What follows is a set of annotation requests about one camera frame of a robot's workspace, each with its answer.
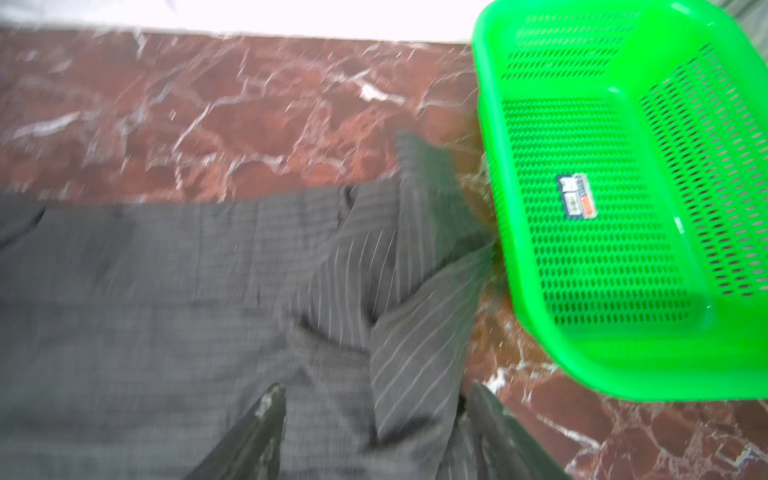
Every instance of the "gray cloth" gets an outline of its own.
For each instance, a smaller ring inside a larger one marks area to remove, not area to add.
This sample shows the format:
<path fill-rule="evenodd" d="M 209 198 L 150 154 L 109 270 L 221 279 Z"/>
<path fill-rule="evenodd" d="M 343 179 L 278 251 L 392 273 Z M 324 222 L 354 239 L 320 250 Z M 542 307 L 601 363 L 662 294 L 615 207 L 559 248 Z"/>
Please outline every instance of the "gray cloth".
<path fill-rule="evenodd" d="M 455 420 L 489 235 L 450 156 L 224 204 L 0 197 L 3 478 L 182 478 L 275 382 L 281 478 L 475 478 Z"/>

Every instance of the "marble surface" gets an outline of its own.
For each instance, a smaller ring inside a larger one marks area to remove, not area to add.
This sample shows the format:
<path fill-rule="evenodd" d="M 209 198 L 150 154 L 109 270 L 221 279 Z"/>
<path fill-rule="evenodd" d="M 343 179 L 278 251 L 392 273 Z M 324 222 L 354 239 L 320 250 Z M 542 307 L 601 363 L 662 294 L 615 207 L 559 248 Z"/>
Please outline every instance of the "marble surface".
<path fill-rule="evenodd" d="M 466 45 L 0 29 L 0 188 L 76 204 L 258 197 L 391 175 L 394 133 L 455 152 L 493 224 Z M 515 319 L 500 261 L 465 386 L 577 480 L 766 480 L 768 402 L 622 402 Z"/>

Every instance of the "label on basket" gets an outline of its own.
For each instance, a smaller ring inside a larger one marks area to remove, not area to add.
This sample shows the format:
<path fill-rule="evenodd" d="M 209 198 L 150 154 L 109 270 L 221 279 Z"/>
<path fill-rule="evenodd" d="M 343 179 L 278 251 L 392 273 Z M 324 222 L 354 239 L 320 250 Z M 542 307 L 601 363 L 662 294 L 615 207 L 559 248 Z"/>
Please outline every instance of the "label on basket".
<path fill-rule="evenodd" d="M 566 217 L 590 219 L 598 215 L 587 174 L 558 175 L 558 189 Z"/>

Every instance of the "striped fabric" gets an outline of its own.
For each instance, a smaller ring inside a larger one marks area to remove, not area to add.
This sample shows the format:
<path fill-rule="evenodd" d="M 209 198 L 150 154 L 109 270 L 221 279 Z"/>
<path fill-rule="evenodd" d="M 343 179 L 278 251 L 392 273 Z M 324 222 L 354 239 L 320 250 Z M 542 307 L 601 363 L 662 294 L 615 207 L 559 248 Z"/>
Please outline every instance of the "striped fabric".
<path fill-rule="evenodd" d="M 280 477 L 475 478 L 458 386 L 488 234 L 450 156 L 229 204 L 0 197 L 3 478 L 183 478 L 270 385 Z"/>

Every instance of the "red marble countertop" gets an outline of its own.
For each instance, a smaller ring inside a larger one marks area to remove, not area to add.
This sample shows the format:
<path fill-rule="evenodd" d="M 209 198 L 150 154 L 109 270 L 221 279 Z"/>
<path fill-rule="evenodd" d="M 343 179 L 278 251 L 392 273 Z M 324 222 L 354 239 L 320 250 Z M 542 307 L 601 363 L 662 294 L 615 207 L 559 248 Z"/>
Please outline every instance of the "red marble countertop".
<path fill-rule="evenodd" d="M 493 225 L 467 45 L 0 29 L 0 188 L 74 203 L 258 197 L 387 177 L 394 133 L 455 152 Z M 569 379 L 497 265 L 465 386 L 577 480 L 766 480 L 768 402 L 632 403 Z"/>

